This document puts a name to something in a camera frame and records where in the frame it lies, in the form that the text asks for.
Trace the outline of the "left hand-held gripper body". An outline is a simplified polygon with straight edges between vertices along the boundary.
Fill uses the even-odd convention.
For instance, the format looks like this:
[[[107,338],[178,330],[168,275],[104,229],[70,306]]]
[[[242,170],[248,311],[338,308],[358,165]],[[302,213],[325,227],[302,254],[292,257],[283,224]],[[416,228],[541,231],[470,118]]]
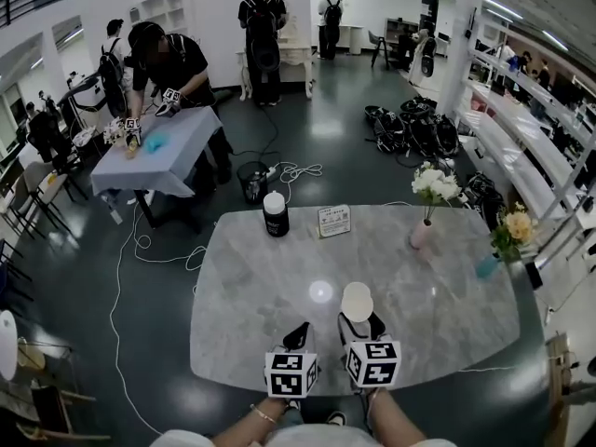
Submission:
[[[305,399],[318,380],[318,355],[276,345],[265,353],[264,379],[271,398]]]

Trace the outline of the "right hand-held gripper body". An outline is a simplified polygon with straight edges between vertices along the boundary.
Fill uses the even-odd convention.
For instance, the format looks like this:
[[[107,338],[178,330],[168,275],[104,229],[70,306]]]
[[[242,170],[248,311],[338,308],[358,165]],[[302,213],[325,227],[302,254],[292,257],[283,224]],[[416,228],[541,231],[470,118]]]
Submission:
[[[347,347],[345,369],[356,387],[392,387],[400,365],[399,341],[351,342]]]

